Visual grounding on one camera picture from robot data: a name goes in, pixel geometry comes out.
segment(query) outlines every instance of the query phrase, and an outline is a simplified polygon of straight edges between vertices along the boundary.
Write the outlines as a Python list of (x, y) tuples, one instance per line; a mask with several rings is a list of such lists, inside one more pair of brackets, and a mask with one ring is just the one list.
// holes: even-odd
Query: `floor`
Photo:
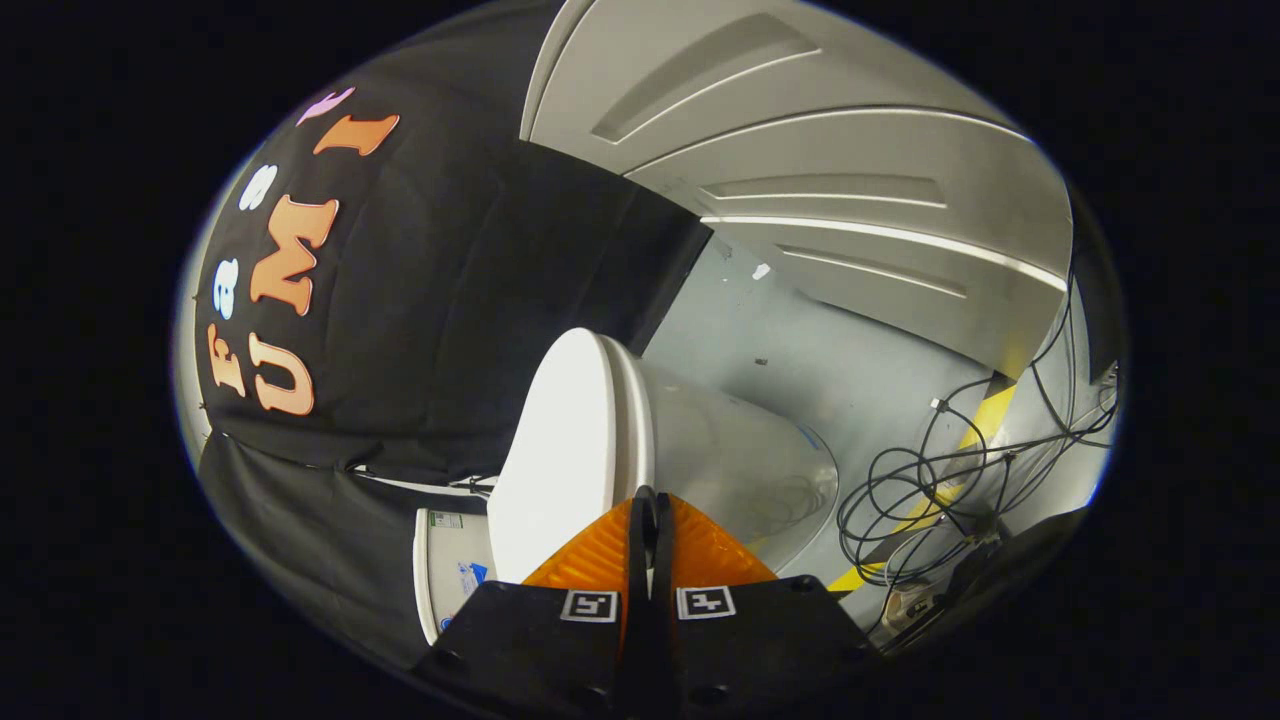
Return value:
[[(1075, 352), (1080, 360), (1076, 368), (1079, 418), (1097, 404), (1098, 388), (1089, 388), (1084, 379), (1088, 348), (1078, 296), (1073, 304), (1073, 318)], [(749, 250), (719, 236), (712, 237), (699, 258), (646, 348), (644, 360), (815, 429), (829, 446), (840, 469), (838, 498), (865, 483), (868, 466), (879, 451), (902, 445), (919, 446), (932, 416), (929, 402), (933, 398), (991, 375), (989, 368), (941, 346), (810, 300), (778, 278)], [(1039, 363), (1039, 368), (1050, 397), (1060, 409), (1065, 407), (1066, 343), (1062, 340)], [(1053, 420), (1030, 373), (1020, 380), (1024, 382), (1019, 382), (1014, 392), (998, 434), (1000, 442), (1055, 433)], [(972, 416), (980, 400), (982, 389), (975, 389), (957, 397), (954, 405)], [(965, 427), (960, 420), (946, 418), (931, 437), (929, 451), (933, 454), (954, 450), (964, 434)], [(1102, 436), (1091, 439), (1106, 442)], [(1106, 455), (1106, 450), (1084, 446), (1070, 450), (1048, 480), (1016, 511), (1005, 516), (1006, 524), (1020, 532), (1048, 515), (1088, 502)], [(1036, 459), (1036, 454), (1028, 452), (1019, 460), (1011, 473), (1011, 484), (1033, 471)], [(901, 484), (900, 495), (905, 495), (908, 488)], [(893, 498), (891, 492), (883, 497)], [(850, 520), (850, 525), (865, 528), (874, 518), (876, 511), (867, 506), (865, 512), (860, 511)], [(884, 523), (877, 529), (887, 533), (891, 525)], [(937, 537), (923, 542), (954, 542), (943, 533), (933, 536)], [(928, 547), (918, 552), (923, 557)], [(832, 515), (818, 536), (780, 569), (780, 574), (808, 573), (829, 584), (849, 569)], [(883, 600), (882, 588), (863, 585), (845, 597), (841, 605), (860, 626), (867, 628), (879, 615)]]

